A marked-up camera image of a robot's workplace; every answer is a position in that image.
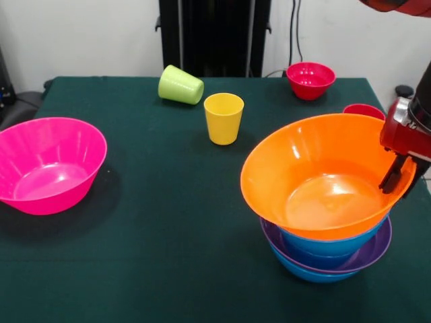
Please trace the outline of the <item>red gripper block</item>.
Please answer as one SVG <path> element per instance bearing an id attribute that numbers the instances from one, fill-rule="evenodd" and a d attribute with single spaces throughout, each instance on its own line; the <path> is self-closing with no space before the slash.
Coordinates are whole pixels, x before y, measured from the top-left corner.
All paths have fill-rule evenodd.
<path id="1" fill-rule="evenodd" d="M 396 189 L 407 157 L 416 164 L 413 180 L 402 196 L 405 199 L 430 168 L 430 98 L 397 98 L 380 132 L 380 144 L 395 153 L 391 167 L 378 186 L 384 194 Z"/>

